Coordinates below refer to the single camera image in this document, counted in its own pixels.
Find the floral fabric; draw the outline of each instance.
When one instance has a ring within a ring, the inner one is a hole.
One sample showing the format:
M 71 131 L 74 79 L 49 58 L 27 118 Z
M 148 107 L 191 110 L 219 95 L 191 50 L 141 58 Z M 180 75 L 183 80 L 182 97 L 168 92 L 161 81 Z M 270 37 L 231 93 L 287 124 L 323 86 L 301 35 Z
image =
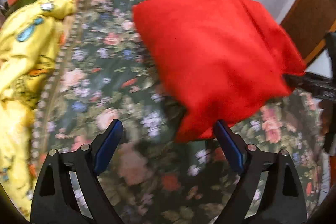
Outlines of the floral fabric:
M 125 223 L 213 223 L 239 177 L 216 140 L 173 142 L 184 114 L 167 96 L 132 21 L 143 0 L 80 0 L 78 14 L 49 80 L 33 131 L 32 162 L 48 150 L 74 151 L 117 118 L 125 137 L 99 181 Z M 268 102 L 232 130 L 261 150 L 287 149 L 308 212 L 319 197 L 318 117 L 309 94 L 295 90 Z M 75 175 L 76 198 L 89 215 Z M 248 212 L 256 212 L 266 174 Z

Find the red cloth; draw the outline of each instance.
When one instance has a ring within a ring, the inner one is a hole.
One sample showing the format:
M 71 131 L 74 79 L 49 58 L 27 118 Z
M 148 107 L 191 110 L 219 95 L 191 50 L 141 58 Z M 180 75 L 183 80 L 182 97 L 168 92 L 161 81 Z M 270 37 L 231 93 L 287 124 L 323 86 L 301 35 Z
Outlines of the red cloth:
M 146 0 L 133 11 L 165 89 L 187 108 L 177 141 L 212 138 L 216 120 L 248 118 L 292 92 L 284 73 L 305 71 L 288 34 L 258 2 Z

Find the yellow blanket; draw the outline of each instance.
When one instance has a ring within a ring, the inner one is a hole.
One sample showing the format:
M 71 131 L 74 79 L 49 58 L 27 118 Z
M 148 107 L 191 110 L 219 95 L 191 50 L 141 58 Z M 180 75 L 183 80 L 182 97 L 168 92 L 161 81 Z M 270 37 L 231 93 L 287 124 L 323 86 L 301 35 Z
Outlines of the yellow blanket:
M 74 0 L 38 0 L 0 31 L 0 182 L 27 218 L 35 186 L 28 165 L 33 110 L 55 66 L 62 20 L 75 7 Z

